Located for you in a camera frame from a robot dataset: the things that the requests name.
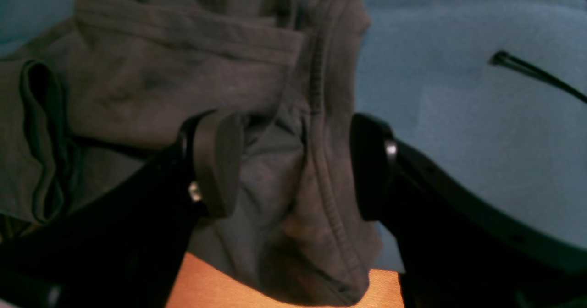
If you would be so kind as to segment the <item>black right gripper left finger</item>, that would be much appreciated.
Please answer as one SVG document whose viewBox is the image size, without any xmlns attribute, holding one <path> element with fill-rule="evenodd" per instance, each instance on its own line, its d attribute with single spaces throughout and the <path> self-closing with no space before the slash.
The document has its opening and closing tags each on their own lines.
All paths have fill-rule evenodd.
<svg viewBox="0 0 587 308">
<path fill-rule="evenodd" d="M 235 210 L 244 151 L 244 126 L 237 110 L 215 110 L 183 122 L 179 132 L 182 157 L 191 172 L 188 196 L 202 203 L 212 218 L 228 218 Z"/>
</svg>

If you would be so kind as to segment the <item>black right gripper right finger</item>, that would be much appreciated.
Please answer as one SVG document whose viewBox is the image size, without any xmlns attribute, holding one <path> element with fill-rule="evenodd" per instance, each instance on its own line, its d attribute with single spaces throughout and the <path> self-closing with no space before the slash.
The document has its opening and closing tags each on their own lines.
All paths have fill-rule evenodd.
<svg viewBox="0 0 587 308">
<path fill-rule="evenodd" d="M 357 112 L 351 122 L 350 153 L 360 215 L 366 221 L 379 220 L 398 168 L 398 143 L 391 126 Z"/>
</svg>

